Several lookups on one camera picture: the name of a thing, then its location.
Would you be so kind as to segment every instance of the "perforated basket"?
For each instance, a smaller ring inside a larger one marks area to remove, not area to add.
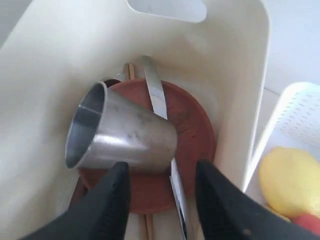
[[[303,149],[320,161],[320,86],[294,83],[281,95],[253,154],[245,176],[245,192],[265,204],[259,179],[260,159],[274,147]]]

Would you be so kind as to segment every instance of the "red fruit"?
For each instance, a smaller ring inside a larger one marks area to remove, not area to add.
[[[320,218],[317,216],[305,213],[294,218],[292,221],[300,227],[320,236]]]

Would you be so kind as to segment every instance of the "white plastic bin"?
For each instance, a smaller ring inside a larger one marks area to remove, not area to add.
[[[203,106],[217,136],[215,164],[244,188],[269,19],[258,0],[204,4],[206,11],[187,22],[186,15],[137,12],[126,0],[31,3],[0,50],[0,239],[21,237],[66,210],[77,173],[65,168],[64,146],[77,104],[93,82],[141,55]],[[194,199],[190,208],[197,228]],[[130,215],[127,239],[139,239],[137,219]],[[176,210],[156,214],[154,228],[156,239],[179,239]]]
[[[320,86],[298,82],[288,86],[268,121],[245,175],[245,193],[261,205],[258,169],[261,158],[275,147],[308,151],[320,161]]]

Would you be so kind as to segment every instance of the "stainless steel cup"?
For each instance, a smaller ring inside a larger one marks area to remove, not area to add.
[[[121,161],[132,171],[160,173],[170,166],[177,142],[168,120],[98,82],[74,114],[65,163],[68,168],[109,169]]]

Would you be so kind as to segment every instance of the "white basket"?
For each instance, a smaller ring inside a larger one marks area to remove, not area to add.
[[[17,239],[67,208],[77,173],[65,168],[64,145],[77,104],[95,81],[141,55],[203,106],[217,136],[215,164],[243,189],[269,43],[263,4],[136,1],[34,0],[3,45],[0,239]],[[130,215],[128,239],[139,239],[137,219]],[[181,235],[175,209],[155,214],[154,226],[156,239]]]
[[[320,86],[294,83],[281,95],[257,144],[246,174],[245,193],[265,205],[259,184],[260,159],[276,146],[304,149],[320,161]]]

